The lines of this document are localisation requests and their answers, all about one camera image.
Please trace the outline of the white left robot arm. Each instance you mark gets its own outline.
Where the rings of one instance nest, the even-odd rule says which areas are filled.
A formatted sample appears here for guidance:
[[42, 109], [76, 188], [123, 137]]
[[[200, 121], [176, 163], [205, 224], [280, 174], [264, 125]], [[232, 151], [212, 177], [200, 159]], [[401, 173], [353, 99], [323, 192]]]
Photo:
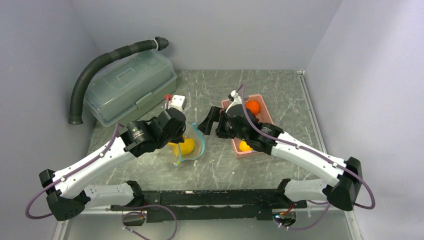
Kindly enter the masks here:
[[58, 171], [44, 170], [39, 178], [51, 214], [56, 220], [65, 221], [85, 209], [107, 205], [139, 209], [145, 196], [136, 181], [118, 185], [93, 182], [120, 164], [162, 149], [168, 143], [181, 143], [185, 130], [186, 116], [176, 108], [165, 109], [149, 120], [116, 126], [110, 141], [77, 163]]

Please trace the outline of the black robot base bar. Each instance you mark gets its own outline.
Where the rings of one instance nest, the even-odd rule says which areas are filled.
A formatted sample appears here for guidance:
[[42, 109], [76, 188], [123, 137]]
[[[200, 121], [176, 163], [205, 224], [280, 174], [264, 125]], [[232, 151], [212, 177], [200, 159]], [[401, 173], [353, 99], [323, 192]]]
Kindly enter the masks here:
[[292, 202], [278, 189], [144, 191], [139, 204], [148, 223], [178, 220], [256, 219], [271, 221], [279, 210], [305, 209], [304, 200]]

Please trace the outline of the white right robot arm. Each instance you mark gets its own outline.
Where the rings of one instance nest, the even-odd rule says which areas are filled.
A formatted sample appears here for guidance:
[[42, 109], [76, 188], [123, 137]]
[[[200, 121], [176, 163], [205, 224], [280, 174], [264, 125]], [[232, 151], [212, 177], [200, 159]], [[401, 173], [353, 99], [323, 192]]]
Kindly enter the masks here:
[[361, 163], [354, 157], [348, 160], [329, 156], [292, 137], [280, 127], [258, 121], [242, 105], [229, 110], [213, 106], [205, 120], [197, 127], [222, 139], [240, 139], [256, 152], [288, 160], [316, 175], [315, 180], [284, 179], [275, 194], [276, 203], [287, 208], [298, 201], [327, 201], [343, 211], [352, 211], [362, 186]]

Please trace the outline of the pink plastic basket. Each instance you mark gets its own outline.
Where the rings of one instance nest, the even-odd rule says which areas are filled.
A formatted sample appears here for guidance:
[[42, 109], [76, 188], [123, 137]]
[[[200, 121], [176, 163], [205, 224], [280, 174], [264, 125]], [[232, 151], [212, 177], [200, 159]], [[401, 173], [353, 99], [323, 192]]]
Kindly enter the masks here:
[[[244, 108], [246, 108], [245, 102], [247, 102], [247, 101], [257, 101], [257, 102], [259, 102], [260, 107], [261, 107], [260, 113], [258, 115], [254, 115], [258, 119], [258, 122], [260, 124], [259, 129], [262, 128], [262, 124], [264, 124], [264, 123], [268, 123], [268, 124], [274, 123], [273, 120], [272, 120], [272, 117], [269, 113], [269, 110], [268, 110], [268, 108], [265, 104], [265, 101], [260, 94], [249, 95], [249, 96], [247, 96], [243, 99], [244, 99], [244, 103], [238, 104], [236, 106], [243, 106]], [[225, 111], [227, 110], [227, 107], [229, 106], [229, 104], [230, 104], [229, 99], [223, 100], [221, 102], [221, 106], [222, 106], [222, 108], [225, 109]], [[259, 154], [259, 152], [254, 150], [252, 147], [251, 147], [252, 151], [240, 152], [240, 150], [239, 150], [240, 141], [245, 141], [246, 143], [248, 143], [248, 141], [251, 141], [251, 140], [257, 141], [259, 137], [260, 137], [260, 135], [254, 130], [254, 132], [251, 133], [250, 136], [246, 137], [245, 139], [231, 138], [231, 144], [232, 144], [232, 148], [234, 150], [235, 157], [239, 159], [239, 158], [249, 157], [249, 156]]]

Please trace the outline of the clear zip top bag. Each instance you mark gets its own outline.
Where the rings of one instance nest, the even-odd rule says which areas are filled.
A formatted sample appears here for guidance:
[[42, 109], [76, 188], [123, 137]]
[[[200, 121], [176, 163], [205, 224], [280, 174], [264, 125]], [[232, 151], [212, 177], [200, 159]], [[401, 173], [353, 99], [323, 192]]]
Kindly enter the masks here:
[[184, 162], [191, 162], [196, 167], [206, 148], [203, 135], [196, 123], [190, 123], [186, 125], [182, 137], [183, 142], [170, 142], [163, 148], [165, 156], [175, 167], [183, 165]]

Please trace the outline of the orange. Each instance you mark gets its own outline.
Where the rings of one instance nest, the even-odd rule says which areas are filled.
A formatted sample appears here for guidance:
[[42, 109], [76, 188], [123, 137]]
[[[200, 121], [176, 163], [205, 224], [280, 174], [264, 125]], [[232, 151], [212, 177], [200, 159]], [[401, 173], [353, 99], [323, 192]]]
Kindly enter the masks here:
[[245, 102], [245, 107], [255, 116], [261, 112], [261, 105], [255, 100]]

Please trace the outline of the yellow mango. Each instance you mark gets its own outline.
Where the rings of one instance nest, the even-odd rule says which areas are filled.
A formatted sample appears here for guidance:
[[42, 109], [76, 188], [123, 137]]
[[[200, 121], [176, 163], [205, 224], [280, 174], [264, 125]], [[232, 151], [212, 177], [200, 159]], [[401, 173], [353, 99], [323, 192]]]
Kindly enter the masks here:
[[175, 156], [188, 155], [195, 149], [196, 143], [192, 138], [185, 138], [184, 142], [172, 147], [172, 152]]

